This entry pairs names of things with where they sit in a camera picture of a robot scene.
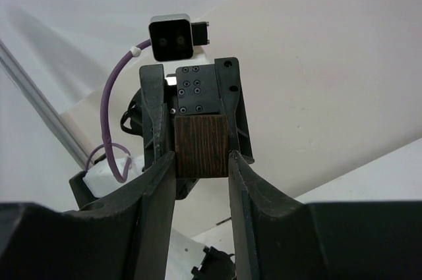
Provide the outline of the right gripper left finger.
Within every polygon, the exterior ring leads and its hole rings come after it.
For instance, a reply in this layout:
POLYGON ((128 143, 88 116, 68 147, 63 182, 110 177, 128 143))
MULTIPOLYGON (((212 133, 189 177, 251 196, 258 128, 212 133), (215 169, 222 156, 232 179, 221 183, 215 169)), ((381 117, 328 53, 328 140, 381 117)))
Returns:
POLYGON ((163 279, 175 155, 78 211, 1 204, 2 279, 163 279))

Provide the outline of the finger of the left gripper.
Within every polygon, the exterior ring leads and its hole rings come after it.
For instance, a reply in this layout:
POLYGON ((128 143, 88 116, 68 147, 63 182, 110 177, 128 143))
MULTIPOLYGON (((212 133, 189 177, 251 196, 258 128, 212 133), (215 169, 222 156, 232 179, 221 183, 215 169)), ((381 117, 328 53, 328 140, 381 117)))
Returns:
POLYGON ((172 150, 171 119, 166 103, 167 82, 162 65, 139 70, 142 106, 144 162, 152 165, 172 150))
POLYGON ((243 97, 239 60, 214 59, 221 112, 227 117, 229 151, 237 150, 250 165, 255 162, 243 97))

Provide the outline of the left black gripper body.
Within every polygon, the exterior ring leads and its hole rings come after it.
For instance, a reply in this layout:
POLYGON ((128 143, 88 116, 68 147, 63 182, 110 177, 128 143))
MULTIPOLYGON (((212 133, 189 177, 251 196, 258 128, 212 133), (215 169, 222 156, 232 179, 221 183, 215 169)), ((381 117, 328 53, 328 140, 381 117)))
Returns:
MULTIPOLYGON (((223 115, 214 65, 179 67, 167 78, 165 91, 171 119, 171 145, 175 152, 174 120, 189 115, 223 115)), ((176 164, 176 198, 185 199, 199 179, 179 179, 176 164)))

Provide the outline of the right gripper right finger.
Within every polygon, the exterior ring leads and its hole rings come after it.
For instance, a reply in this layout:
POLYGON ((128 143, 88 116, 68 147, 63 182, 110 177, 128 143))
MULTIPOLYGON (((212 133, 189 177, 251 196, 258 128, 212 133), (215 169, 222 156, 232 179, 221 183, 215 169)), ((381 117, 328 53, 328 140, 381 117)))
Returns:
POLYGON ((238 279, 420 279, 421 202, 302 204, 228 159, 238 279))

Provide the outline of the dark brown wood block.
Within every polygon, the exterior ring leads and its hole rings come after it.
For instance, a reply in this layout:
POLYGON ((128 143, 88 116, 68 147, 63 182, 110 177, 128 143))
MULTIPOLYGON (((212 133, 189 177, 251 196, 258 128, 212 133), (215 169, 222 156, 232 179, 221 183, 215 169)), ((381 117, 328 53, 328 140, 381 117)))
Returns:
POLYGON ((174 120, 179 179, 228 176, 228 126, 224 115, 189 115, 174 120))

